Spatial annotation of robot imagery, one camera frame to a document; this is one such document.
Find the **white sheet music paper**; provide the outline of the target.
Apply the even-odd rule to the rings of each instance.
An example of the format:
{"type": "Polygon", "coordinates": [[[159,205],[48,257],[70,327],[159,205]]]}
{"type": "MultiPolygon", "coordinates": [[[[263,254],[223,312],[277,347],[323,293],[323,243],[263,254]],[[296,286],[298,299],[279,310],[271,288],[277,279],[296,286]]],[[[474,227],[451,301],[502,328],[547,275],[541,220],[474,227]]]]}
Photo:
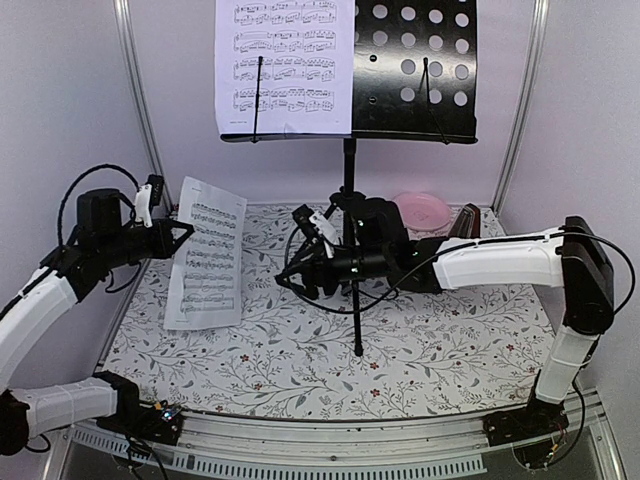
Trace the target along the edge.
{"type": "Polygon", "coordinates": [[[174,255],[163,328],[197,331],[241,323],[241,255],[247,200],[192,177],[177,220],[194,233],[174,255]]]}

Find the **purple sheet music paper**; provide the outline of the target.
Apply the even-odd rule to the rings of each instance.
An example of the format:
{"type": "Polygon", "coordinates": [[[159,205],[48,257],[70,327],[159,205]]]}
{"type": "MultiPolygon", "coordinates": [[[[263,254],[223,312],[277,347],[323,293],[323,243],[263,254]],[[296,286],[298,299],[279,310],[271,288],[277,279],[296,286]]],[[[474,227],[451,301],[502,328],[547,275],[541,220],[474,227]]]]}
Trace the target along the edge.
{"type": "Polygon", "coordinates": [[[218,1],[214,101],[222,135],[352,131],[353,1],[218,1]]]}

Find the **black perforated music stand desk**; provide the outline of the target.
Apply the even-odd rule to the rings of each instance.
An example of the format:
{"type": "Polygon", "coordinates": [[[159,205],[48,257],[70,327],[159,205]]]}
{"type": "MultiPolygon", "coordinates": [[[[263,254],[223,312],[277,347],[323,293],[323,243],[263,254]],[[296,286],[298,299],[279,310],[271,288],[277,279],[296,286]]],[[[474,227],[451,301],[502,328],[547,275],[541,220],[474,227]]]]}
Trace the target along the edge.
{"type": "Polygon", "coordinates": [[[478,6],[473,1],[356,4],[352,131],[332,135],[222,135],[227,142],[370,138],[477,140],[478,6]]]}

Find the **black folding tripod stand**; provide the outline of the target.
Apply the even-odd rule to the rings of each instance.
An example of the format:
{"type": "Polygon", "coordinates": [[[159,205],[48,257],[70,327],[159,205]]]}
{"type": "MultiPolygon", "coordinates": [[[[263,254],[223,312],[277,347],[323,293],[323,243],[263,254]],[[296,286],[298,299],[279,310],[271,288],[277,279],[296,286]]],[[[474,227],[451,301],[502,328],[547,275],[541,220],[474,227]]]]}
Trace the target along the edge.
{"type": "MultiPolygon", "coordinates": [[[[355,138],[346,138],[343,140],[342,146],[344,157],[343,184],[339,188],[338,192],[330,197],[330,201],[343,212],[343,244],[346,247],[354,247],[356,245],[354,220],[347,208],[350,206],[351,201],[356,195],[355,159],[357,140],[355,138]]],[[[353,307],[352,316],[354,324],[354,354],[357,357],[362,357],[364,348],[361,332],[359,282],[351,281],[348,284],[348,287],[343,287],[343,291],[349,291],[351,293],[351,301],[353,307]]]]}

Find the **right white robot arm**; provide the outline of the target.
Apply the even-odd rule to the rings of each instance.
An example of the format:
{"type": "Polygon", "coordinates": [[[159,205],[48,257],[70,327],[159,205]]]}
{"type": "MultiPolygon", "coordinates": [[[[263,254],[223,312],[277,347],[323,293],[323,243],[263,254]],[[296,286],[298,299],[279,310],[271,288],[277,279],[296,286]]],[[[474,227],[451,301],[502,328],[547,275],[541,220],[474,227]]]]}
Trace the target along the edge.
{"type": "Polygon", "coordinates": [[[517,427],[537,436],[556,417],[579,370],[613,324],[613,266],[586,221],[570,216],[555,229],[494,238],[410,238],[396,203],[361,194],[335,194],[348,242],[329,216],[306,205],[293,214],[305,240],[277,275],[278,285],[311,302],[339,286],[386,278],[391,290],[439,294],[470,286],[530,284],[561,288],[565,314],[538,374],[533,401],[517,427]]]}

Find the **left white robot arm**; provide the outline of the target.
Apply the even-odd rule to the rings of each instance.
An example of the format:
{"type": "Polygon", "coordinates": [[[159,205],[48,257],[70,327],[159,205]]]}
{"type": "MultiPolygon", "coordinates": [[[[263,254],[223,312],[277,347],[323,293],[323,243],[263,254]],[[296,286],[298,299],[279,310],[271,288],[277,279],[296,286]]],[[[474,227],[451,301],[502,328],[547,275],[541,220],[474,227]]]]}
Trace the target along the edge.
{"type": "Polygon", "coordinates": [[[54,323],[82,302],[115,269],[146,259],[171,258],[193,234],[192,225],[154,219],[154,188],[143,185],[130,203],[117,189],[80,195],[77,223],[68,242],[45,257],[27,284],[1,312],[1,453],[15,455],[30,440],[93,419],[98,426],[138,441],[174,446],[183,425],[178,408],[140,401],[136,383],[109,371],[64,385],[18,389],[11,377],[54,323]]]}

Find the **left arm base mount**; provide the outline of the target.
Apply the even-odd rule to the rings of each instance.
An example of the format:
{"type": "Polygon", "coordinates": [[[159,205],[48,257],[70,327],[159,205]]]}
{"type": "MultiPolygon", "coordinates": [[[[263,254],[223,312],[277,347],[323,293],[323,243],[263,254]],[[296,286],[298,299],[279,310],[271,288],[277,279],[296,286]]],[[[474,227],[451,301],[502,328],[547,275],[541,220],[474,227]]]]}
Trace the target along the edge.
{"type": "Polygon", "coordinates": [[[139,387],[132,381],[109,371],[96,373],[116,392],[115,413],[96,420],[98,427],[137,439],[176,446],[184,418],[177,405],[166,401],[160,407],[144,405],[139,387]]]}

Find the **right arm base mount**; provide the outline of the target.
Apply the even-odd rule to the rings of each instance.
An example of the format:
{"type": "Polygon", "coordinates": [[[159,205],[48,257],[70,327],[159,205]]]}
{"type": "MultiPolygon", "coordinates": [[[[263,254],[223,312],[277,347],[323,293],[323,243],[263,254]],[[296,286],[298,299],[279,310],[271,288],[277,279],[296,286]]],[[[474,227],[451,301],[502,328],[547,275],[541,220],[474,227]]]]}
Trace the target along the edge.
{"type": "Polygon", "coordinates": [[[483,432],[490,446],[561,433],[568,426],[564,403],[554,404],[540,400],[535,391],[532,391],[524,407],[499,410],[482,418],[483,432]]]}

